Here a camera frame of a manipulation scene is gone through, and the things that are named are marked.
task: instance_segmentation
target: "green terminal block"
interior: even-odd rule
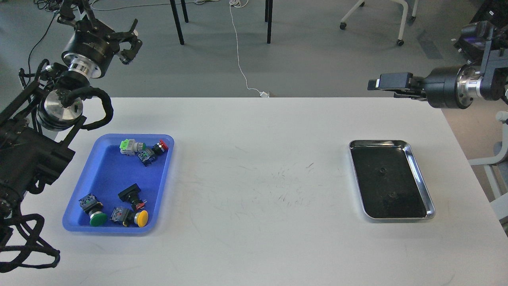
[[[145,149],[145,143],[136,142],[134,139],[125,139],[120,143],[120,153],[124,155],[134,156],[136,153]]]

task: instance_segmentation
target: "power cord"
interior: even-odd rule
[[[238,48],[238,33],[236,32],[236,27],[235,27],[235,21],[233,20],[233,12],[231,11],[231,7],[235,7],[234,4],[232,4],[232,2],[238,2],[240,3],[239,0],[230,0],[229,3],[229,13],[231,14],[231,23],[233,24],[233,29],[235,29],[235,37],[236,37],[236,57],[238,59],[238,68],[240,69],[240,72],[242,73],[243,75],[243,78],[245,78],[245,86],[247,86],[247,89],[248,90],[255,90],[255,91],[258,91],[259,92],[259,95],[261,97],[269,97],[269,94],[266,93],[266,92],[261,92],[259,91],[258,89],[255,89],[255,88],[249,88],[249,84],[247,83],[247,77],[245,76],[245,74],[243,73],[242,71],[242,67],[240,67],[240,51],[239,51],[239,48]],[[240,4],[240,7],[237,7],[237,8],[242,8],[242,7],[245,7],[245,5],[247,5],[247,3],[245,3],[243,6],[241,6]]]
[[[245,4],[243,4],[243,5],[242,5],[241,0],[229,0],[229,6],[233,6],[235,8],[243,8],[243,7],[247,6],[248,3],[249,3],[249,0],[247,0],[247,2],[245,2]]]
[[[48,34],[48,31],[49,31],[49,28],[51,27],[51,24],[53,24],[53,20],[55,19],[56,15],[58,14],[58,12],[55,12],[53,14],[53,18],[51,18],[51,22],[49,22],[49,25],[46,29],[46,31],[44,32],[44,35],[42,35],[41,39],[37,42],[37,44],[35,44],[35,46],[32,48],[32,50],[30,51],[30,53],[28,54],[28,73],[31,74],[31,66],[30,66],[30,58],[31,58],[31,53],[34,51],[35,47],[37,47],[37,45],[39,45],[42,40],[44,40],[44,38],[46,37],[46,35]]]
[[[207,2],[219,2],[220,0],[194,0],[196,5],[203,5]]]
[[[219,2],[220,0],[194,0],[194,1],[191,1],[191,2],[185,2],[186,4],[196,4],[196,5],[203,5],[207,2]],[[90,4],[90,8],[96,10],[96,11],[114,11],[114,10],[120,10],[120,9],[125,9],[125,8],[134,8],[134,7],[146,7],[146,6],[160,6],[160,5],[170,5],[170,3],[159,3],[159,4],[143,4],[143,5],[132,5],[132,6],[125,6],[125,7],[118,7],[118,8],[112,8],[112,9],[99,9],[99,8],[95,8],[94,7],[94,4],[99,2],[99,0],[94,0],[91,4]]]

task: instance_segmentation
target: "white table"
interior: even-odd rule
[[[85,115],[101,117],[85,102]],[[80,131],[61,178],[27,195],[61,251],[55,269],[4,285],[502,285],[508,239],[444,116],[392,98],[114,98],[113,121]],[[61,217],[105,133],[175,139],[155,228],[71,233]],[[436,208],[420,223],[366,219],[348,153],[355,139],[411,144]]]

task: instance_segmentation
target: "black power cable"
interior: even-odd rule
[[[51,22],[49,22],[49,25],[48,25],[48,28],[46,29],[46,31],[44,32],[44,35],[42,35],[41,39],[37,42],[37,44],[35,44],[35,46],[32,48],[32,50],[30,51],[30,54],[28,54],[28,82],[26,84],[29,84],[30,83],[30,80],[31,80],[31,67],[30,67],[30,58],[31,58],[31,53],[34,51],[35,47],[37,47],[37,45],[39,45],[42,40],[44,40],[44,38],[46,37],[46,35],[48,34],[48,31],[49,31],[49,28],[51,27],[51,24],[53,24],[53,20],[55,19],[57,13],[54,13],[53,14],[53,18],[51,18]]]

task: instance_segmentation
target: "yellow push button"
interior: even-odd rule
[[[134,216],[134,223],[139,227],[144,227],[148,222],[148,212],[143,210]]]

